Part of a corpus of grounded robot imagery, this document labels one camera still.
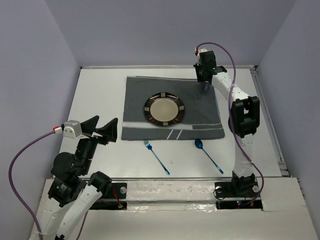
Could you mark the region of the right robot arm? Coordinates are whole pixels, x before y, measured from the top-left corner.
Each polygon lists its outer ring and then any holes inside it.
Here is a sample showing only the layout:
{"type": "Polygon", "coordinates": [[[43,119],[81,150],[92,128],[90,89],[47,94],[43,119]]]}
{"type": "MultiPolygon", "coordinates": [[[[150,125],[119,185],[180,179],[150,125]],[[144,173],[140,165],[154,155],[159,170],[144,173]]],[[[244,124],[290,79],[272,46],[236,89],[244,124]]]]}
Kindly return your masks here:
{"type": "Polygon", "coordinates": [[[252,164],[254,135],[260,126],[260,100],[239,88],[223,66],[218,66],[214,52],[206,49],[195,51],[194,65],[197,81],[209,83],[227,100],[228,126],[235,141],[235,163],[230,181],[215,184],[219,199],[256,196],[260,191],[252,164]]]}

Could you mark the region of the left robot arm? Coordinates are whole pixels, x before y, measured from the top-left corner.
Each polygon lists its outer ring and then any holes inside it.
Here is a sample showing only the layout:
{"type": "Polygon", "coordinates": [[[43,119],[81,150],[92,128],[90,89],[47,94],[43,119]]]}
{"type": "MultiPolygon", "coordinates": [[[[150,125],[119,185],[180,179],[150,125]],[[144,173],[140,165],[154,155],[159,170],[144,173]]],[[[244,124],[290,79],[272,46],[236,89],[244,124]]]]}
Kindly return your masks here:
{"type": "Polygon", "coordinates": [[[118,118],[98,128],[99,116],[84,122],[69,120],[53,130],[65,138],[77,139],[75,153],[62,152],[53,160],[51,174],[54,180],[40,216],[39,229],[30,235],[32,240],[67,240],[73,228],[99,199],[110,194],[112,179],[101,171],[91,175],[89,181],[81,177],[88,174],[96,148],[116,142],[118,118]]]}

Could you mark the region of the black rimmed dinner plate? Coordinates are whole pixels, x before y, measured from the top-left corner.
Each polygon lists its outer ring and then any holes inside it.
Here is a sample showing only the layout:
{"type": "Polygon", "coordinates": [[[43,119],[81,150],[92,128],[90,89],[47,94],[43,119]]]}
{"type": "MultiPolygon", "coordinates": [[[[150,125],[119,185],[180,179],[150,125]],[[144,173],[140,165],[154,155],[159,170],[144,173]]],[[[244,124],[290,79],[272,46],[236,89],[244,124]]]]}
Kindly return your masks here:
{"type": "Polygon", "coordinates": [[[144,103],[146,120],[157,127],[169,127],[182,121],[185,105],[180,97],[169,92],[159,92],[144,103]]]}

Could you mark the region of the grey striped cloth napkin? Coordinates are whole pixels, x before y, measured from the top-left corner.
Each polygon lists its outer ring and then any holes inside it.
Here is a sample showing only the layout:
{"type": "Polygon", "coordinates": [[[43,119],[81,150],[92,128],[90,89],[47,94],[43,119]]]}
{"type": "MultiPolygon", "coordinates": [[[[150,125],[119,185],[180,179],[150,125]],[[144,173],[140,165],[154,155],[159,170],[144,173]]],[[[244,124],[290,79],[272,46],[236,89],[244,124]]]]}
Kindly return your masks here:
{"type": "Polygon", "coordinates": [[[216,91],[195,79],[129,76],[122,140],[218,140],[225,137],[216,91]]]}

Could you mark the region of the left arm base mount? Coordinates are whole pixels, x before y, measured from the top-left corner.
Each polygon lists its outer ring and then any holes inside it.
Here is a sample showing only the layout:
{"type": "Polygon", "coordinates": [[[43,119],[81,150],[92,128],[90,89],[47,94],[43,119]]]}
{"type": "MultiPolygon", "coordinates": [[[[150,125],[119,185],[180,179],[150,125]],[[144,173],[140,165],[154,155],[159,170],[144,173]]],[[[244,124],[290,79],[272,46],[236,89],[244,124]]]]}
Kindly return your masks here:
{"type": "Polygon", "coordinates": [[[104,193],[91,207],[90,210],[118,211],[127,209],[127,183],[113,182],[108,193],[104,193]]]}

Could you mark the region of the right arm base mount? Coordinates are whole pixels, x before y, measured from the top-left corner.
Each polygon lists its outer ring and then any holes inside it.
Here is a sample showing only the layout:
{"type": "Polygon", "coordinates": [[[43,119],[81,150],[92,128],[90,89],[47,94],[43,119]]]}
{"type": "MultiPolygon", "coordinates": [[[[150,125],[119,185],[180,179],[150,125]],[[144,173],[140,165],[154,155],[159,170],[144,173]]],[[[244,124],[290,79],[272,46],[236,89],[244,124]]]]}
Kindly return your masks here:
{"type": "Polygon", "coordinates": [[[214,183],[213,196],[218,210],[263,209],[260,189],[254,174],[238,177],[232,174],[230,181],[214,183]]]}

